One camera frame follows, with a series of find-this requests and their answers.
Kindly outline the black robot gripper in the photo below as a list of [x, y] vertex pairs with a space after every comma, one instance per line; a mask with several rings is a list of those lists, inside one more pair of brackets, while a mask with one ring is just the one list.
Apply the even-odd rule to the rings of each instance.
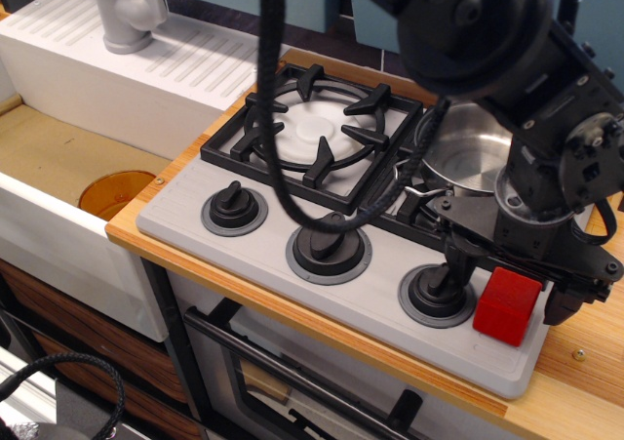
[[[509, 176], [497, 176], [490, 196], [451, 196], [433, 201], [434, 211], [455, 236], [491, 258], [507, 260], [553, 283], [544, 307], [543, 323], [558, 326], [584, 303], [608, 298], [623, 277], [623, 263], [600, 245], [574, 236], [574, 213], [563, 209], [531, 210]], [[464, 293], [477, 259], [453, 239], [444, 246], [446, 289]]]

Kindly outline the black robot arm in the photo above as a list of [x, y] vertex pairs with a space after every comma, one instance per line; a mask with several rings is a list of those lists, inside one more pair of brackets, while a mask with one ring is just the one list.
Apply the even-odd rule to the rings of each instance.
[[544, 321], [604, 300], [623, 274], [573, 217], [623, 188], [623, 96], [573, 39], [566, 0], [371, 0], [397, 21], [423, 89], [469, 100], [512, 133], [490, 197], [435, 200], [465, 255], [514, 260], [553, 283]]

